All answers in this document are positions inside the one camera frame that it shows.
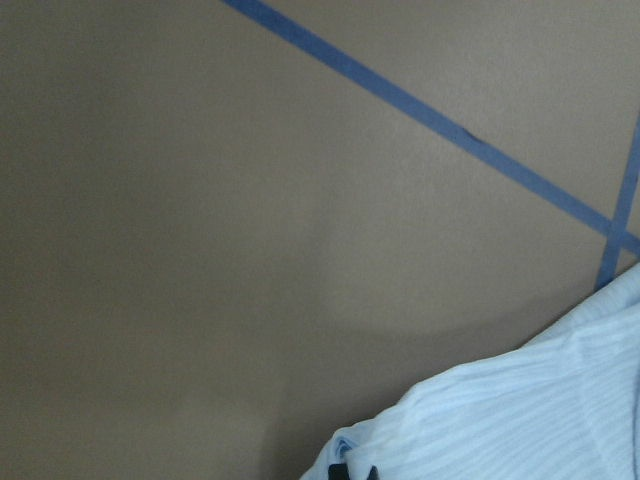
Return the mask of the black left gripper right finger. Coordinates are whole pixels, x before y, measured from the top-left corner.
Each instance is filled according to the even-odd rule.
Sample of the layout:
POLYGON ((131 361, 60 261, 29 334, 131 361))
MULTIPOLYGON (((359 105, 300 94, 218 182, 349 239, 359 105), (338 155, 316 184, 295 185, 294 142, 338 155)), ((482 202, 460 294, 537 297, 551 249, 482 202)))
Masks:
POLYGON ((367 480, 378 480, 379 479, 379 475, 378 475, 378 470, 375 466, 372 466, 369 472, 369 475, 367 477, 367 480))

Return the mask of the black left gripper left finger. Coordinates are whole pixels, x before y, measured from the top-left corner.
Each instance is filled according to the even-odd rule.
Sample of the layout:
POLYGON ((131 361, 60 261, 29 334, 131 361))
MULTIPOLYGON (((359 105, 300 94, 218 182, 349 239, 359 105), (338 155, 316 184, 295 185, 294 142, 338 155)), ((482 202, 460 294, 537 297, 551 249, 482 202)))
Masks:
POLYGON ((347 480, 347 465, 344 463, 332 464, 328 467, 329 480, 347 480))

